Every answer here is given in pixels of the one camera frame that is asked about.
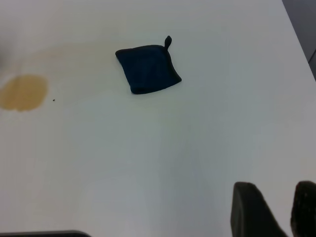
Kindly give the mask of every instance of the table surface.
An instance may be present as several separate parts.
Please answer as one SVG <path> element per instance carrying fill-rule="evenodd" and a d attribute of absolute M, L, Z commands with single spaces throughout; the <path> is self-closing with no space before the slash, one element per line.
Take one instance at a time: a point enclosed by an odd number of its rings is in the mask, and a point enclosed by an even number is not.
<path fill-rule="evenodd" d="M 1 83 L 49 83 L 39 108 L 0 111 L 0 232 L 227 237 L 248 181 L 291 235 L 295 185 L 316 181 L 316 84 L 281 0 L 2 0 L 0 13 Z M 183 81 L 132 95 L 115 51 L 167 35 Z"/>

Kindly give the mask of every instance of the dark edge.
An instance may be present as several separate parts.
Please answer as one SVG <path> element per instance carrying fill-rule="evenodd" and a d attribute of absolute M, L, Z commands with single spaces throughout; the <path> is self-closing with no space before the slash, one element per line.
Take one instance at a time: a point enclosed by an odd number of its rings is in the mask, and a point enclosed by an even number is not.
<path fill-rule="evenodd" d="M 309 63 L 312 61 L 312 59 L 314 58 L 315 53 L 316 53 L 316 49 L 315 49 L 314 53 L 311 55 L 311 58 L 308 60 L 308 64 L 309 64 Z"/>
<path fill-rule="evenodd" d="M 69 230 L 69 231 L 35 231 L 35 232 L 16 232 L 16 233 L 0 233 L 0 236 L 38 236 L 38 235 L 67 235 L 67 234 L 78 234 L 86 237 L 91 237 L 85 232 L 82 231 L 75 231 L 75 230 Z"/>
<path fill-rule="evenodd" d="M 181 82 L 182 81 L 181 77 L 178 75 L 178 73 L 176 72 L 176 70 L 173 67 L 169 51 L 164 46 L 154 45 L 153 44 L 153 45 L 140 46 L 140 47 L 136 47 L 136 48 L 120 49 L 120 50 L 115 52 L 115 55 L 116 55 L 116 57 L 118 59 L 118 54 L 120 54 L 120 53 L 125 53 L 125 52 L 137 50 L 137 49 L 140 49 L 140 48 L 147 48 L 147 47 L 157 47 L 157 48 L 160 48 L 161 50 L 163 50 L 163 52 L 165 53 L 165 55 L 167 57 L 167 67 L 169 68 L 169 70 L 173 74 L 173 76 L 176 78 L 176 83 L 175 84 L 178 84 L 179 82 Z M 153 92 L 160 91 L 160 90 L 163 90 L 163 89 L 149 91 L 148 93 L 153 93 Z"/>

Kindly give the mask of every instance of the white tabletop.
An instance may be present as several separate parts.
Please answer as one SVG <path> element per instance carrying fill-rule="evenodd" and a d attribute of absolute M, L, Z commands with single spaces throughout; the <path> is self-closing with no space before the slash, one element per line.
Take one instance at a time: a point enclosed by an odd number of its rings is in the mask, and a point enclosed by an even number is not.
<path fill-rule="evenodd" d="M 249 181 L 290 234 L 316 84 L 281 0 L 1 0 L 0 20 L 1 82 L 49 83 L 39 108 L 0 111 L 0 232 L 227 237 Z M 183 81 L 132 95 L 115 51 L 168 35 Z"/>

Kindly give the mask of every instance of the small bag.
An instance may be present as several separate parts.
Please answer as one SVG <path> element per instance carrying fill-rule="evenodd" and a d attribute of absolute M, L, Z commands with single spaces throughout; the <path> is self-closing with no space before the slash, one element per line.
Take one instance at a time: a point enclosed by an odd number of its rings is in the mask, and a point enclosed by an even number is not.
<path fill-rule="evenodd" d="M 122 49 L 115 53 L 121 63 L 133 94 L 147 94 L 166 89 L 181 82 L 172 66 L 168 36 L 161 45 Z"/>

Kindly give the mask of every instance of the brown stain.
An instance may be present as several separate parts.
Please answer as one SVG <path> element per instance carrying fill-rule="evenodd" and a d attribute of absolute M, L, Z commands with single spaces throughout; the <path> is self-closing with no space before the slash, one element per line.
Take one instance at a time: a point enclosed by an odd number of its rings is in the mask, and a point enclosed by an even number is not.
<path fill-rule="evenodd" d="M 42 104 L 47 94 L 47 81 L 38 75 L 11 79 L 0 90 L 0 107 L 5 110 L 30 111 Z"/>

